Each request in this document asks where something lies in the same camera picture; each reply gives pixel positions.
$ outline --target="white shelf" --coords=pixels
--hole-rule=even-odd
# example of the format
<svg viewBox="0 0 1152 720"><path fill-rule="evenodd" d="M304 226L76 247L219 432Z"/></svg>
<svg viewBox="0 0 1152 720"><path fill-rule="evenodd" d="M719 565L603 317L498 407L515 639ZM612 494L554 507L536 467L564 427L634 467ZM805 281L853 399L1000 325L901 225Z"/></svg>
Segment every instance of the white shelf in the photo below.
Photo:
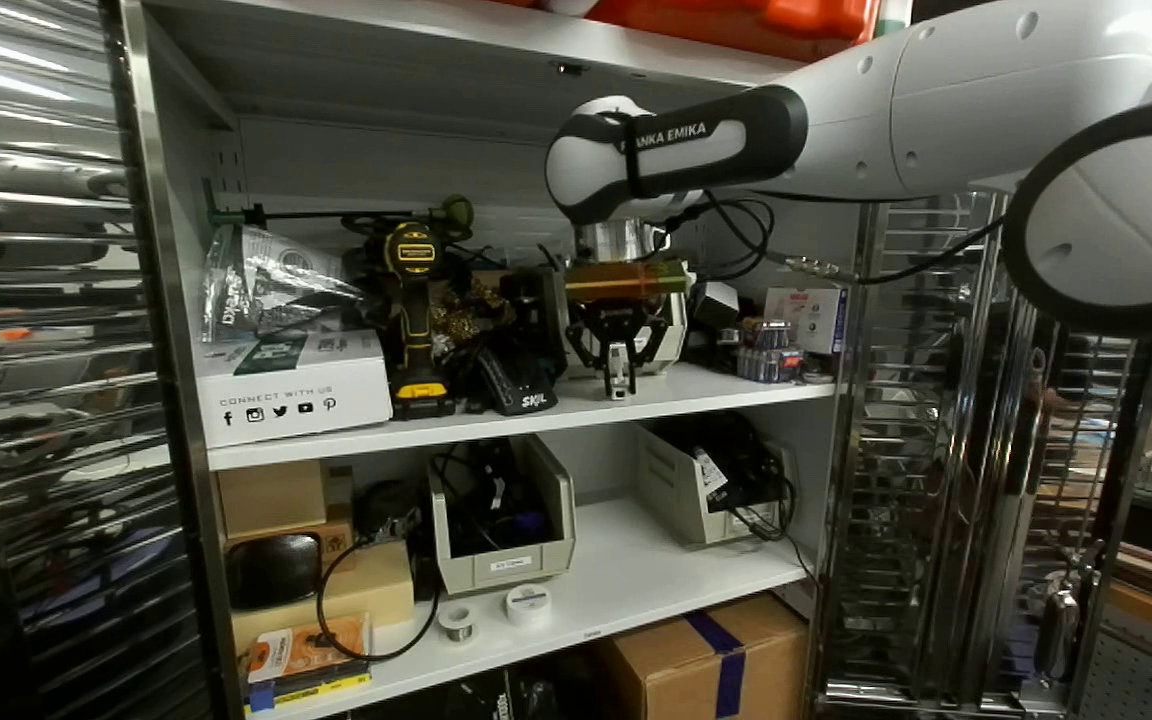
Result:
<svg viewBox="0 0 1152 720"><path fill-rule="evenodd" d="M151 0L151 3L201 9L201 0ZM599 18L566 18L554 13L506 9L491 0L210 0L209 13L227 15L280 13L290 18L329 18L431 39L465 39L529 57L586 61L608 67L715 78L715 82L762 82L796 67L784 57L691 45Z"/></svg>
<svg viewBox="0 0 1152 720"><path fill-rule="evenodd" d="M603 399L599 378L558 383L558 402L536 414L431 414L431 420L393 420L352 432L290 434L268 445L210 448L210 473L290 463L290 460L332 460L395 448L431 448L465 445L489 434L525 434L525 432L566 432L595 423L632 423L656 414L694 414L724 407L760 407L760 402L806 402L829 399L833 383L752 383L741 375L674 362L663 375L640 375L632 399Z"/></svg>
<svg viewBox="0 0 1152 720"><path fill-rule="evenodd" d="M235 110L544 140L593 94L678 109L792 61L489 0L151 0Z"/></svg>
<svg viewBox="0 0 1152 720"><path fill-rule="evenodd" d="M805 566L787 545L688 551L634 499L586 505L576 512L576 561L552 581L554 602L544 627L525 633L506 624L498 607L505 592L446 598L470 602L474 611L474 635L467 642L451 642L431 627L407 657L375 663L364 688L248 716L336 716L796 581L805 581Z"/></svg>

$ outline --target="black cable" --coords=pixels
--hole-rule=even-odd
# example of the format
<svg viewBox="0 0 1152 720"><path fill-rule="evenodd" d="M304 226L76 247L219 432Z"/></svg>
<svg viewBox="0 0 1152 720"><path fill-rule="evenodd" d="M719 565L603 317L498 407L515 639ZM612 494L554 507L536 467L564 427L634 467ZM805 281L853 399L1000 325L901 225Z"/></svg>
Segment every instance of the black cable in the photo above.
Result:
<svg viewBox="0 0 1152 720"><path fill-rule="evenodd" d="M895 281L902 281L902 274L921 274L921 270L929 270L929 266L934 266L934 264L948 264L948 261L965 256L965 247L970 247L970 243L979 243L988 230L1004 226L1004 221L1006 221L1006 214L996 214L996 221L979 225L976 230L950 241L945 250L925 256L925 261L916 261L916 264L909 264L909 266L901 266L901 270L888 270L888 274L854 274L853 284L895 284Z"/></svg>
<svg viewBox="0 0 1152 720"><path fill-rule="evenodd" d="M812 190L755 190L768 200L792 200L792 203L916 203L916 200L934 200L934 194L812 194Z"/></svg>
<svg viewBox="0 0 1152 720"><path fill-rule="evenodd" d="M901 270L882 270L882 274L833 274L833 270L798 266L798 264L792 264L787 256L773 250L773 247L768 247L768 243L773 243L773 230L762 230L760 243L747 241L747 234L741 230L741 225L724 213L724 200L715 200L711 190L705 190L705 200L707 200L707 209L715 209L715 213L724 214L724 225L728 225L728 230L737 234L737 243L742 243L742 247L755 250L760 261L777 261L777 264L787 264L792 270L818 274L818 281L836 281L836 284L895 284L895 281L902 281L902 274L921 274L921 270L929 270L929 266L934 266L934 264L956 261L959 250L967 250L970 243L979 243L988 230L1004 226L1004 221L1006 221L1006 214L996 214L996 221L979 225L976 230L950 241L945 250L925 256L925 261L916 261L916 264L909 264L909 266L901 266Z"/></svg>
<svg viewBox="0 0 1152 720"><path fill-rule="evenodd" d="M359 551L359 547L369 547L369 545L373 545L373 539L356 539L356 545L348 545L348 547L329 565L329 571L322 571L322 581L319 581L319 587L315 587L310 611L315 611L315 620L319 620L319 639L329 639L338 657L348 657L352 663L387 663L387 660L411 652L411 649L427 635L431 620L440 614L440 592L427 598L427 614L424 614L418 633L414 633L402 649L380 652L380 657L342 649L342 642L336 639L332 624L329 624L329 611L322 611L322 602L329 602L329 584L332 584L332 571L336 571L352 551Z"/></svg>
<svg viewBox="0 0 1152 720"><path fill-rule="evenodd" d="M747 534L755 534L755 539L787 539L787 533L779 527L779 533L768 533L760 521L747 521L741 507L728 507L742 527L747 527Z"/></svg>
<svg viewBox="0 0 1152 720"><path fill-rule="evenodd" d="M711 209L728 225L737 243L742 243L752 250L747 261L741 261L741 266L719 270L715 281L741 281L741 274L755 270L773 247L777 209L773 203L747 203L747 200L715 200L711 190L705 190L705 209ZM728 209L742 213L760 226L760 241L747 241Z"/></svg>

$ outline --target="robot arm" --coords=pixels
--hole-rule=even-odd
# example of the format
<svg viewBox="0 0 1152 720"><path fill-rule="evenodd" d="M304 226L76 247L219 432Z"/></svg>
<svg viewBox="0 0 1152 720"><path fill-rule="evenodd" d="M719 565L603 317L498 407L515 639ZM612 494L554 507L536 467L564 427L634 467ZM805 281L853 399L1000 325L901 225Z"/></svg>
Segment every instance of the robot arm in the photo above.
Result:
<svg viewBox="0 0 1152 720"><path fill-rule="evenodd" d="M586 110L549 148L571 225L711 182L912 200L1004 173L1028 173L1004 234L1019 290L1058 321L1152 332L1152 0L979 3L777 89Z"/></svg>

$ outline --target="electronic device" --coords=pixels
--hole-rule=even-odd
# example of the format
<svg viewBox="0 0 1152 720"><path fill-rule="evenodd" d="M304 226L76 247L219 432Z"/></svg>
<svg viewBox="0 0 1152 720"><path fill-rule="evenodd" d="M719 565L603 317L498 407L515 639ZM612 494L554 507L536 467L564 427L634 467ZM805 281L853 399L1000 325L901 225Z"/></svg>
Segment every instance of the electronic device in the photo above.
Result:
<svg viewBox="0 0 1152 720"><path fill-rule="evenodd" d="M465 241L470 226L470 203L465 194L444 200L424 221L398 221L384 234L384 266L398 281L398 342L402 359L393 378L398 414L444 414L446 383L435 362L431 329L431 274L444 243Z"/></svg>
<svg viewBox="0 0 1152 720"><path fill-rule="evenodd" d="M201 412L210 448L384 423L393 399L380 338L322 321L201 346Z"/></svg>
<svg viewBox="0 0 1152 720"><path fill-rule="evenodd" d="M691 547L787 533L784 467L784 453L731 412L640 427L640 499Z"/></svg>
<svg viewBox="0 0 1152 720"><path fill-rule="evenodd" d="M632 200L747 179L823 200L1017 182L1017 287L1152 337L1152 0L979 3L669 115L593 98L549 143L552 200L603 247Z"/></svg>
<svg viewBox="0 0 1152 720"><path fill-rule="evenodd" d="M431 551L446 594L571 566L576 489L539 434L479 441L427 460Z"/></svg>
<svg viewBox="0 0 1152 720"><path fill-rule="evenodd" d="M688 337L683 261L586 261L564 266L564 338L603 375L603 397L634 397L640 372L658 372Z"/></svg>
<svg viewBox="0 0 1152 720"><path fill-rule="evenodd" d="M554 337L552 270L506 270L498 297L506 321L446 357L446 388L474 407L525 414L554 402L564 338Z"/></svg>
<svg viewBox="0 0 1152 720"><path fill-rule="evenodd" d="M233 607L295 602L319 584L319 539L310 533L260 534L233 545L222 565Z"/></svg>

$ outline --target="label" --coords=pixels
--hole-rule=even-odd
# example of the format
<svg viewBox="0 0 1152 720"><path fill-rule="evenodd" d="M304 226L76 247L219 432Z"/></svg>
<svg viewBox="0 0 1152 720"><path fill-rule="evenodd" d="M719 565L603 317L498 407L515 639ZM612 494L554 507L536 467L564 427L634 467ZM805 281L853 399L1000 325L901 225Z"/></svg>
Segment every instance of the label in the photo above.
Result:
<svg viewBox="0 0 1152 720"><path fill-rule="evenodd" d="M536 555L491 561L491 565L489 565L489 575L513 575L513 571L525 571L525 566L531 566L531 565L536 565Z"/></svg>
<svg viewBox="0 0 1152 720"><path fill-rule="evenodd" d="M529 397L520 397L520 407L544 407L544 402L549 402L544 393L529 393Z"/></svg>
<svg viewBox="0 0 1152 720"><path fill-rule="evenodd" d="M264 684L289 670L290 660L290 633L264 633L255 642L255 669L248 670L248 684Z"/></svg>
<svg viewBox="0 0 1152 720"><path fill-rule="evenodd" d="M699 493L711 494L728 484L728 475L719 473L719 463L707 453L694 453L694 467L699 467Z"/></svg>
<svg viewBox="0 0 1152 720"><path fill-rule="evenodd" d="M640 143L640 151L645 148L663 148L663 143L688 143L688 140L699 140L699 136L707 136L711 127L705 123L705 119L694 119L694 123L674 123L674 127L658 127L658 133L645 133L634 143Z"/></svg>

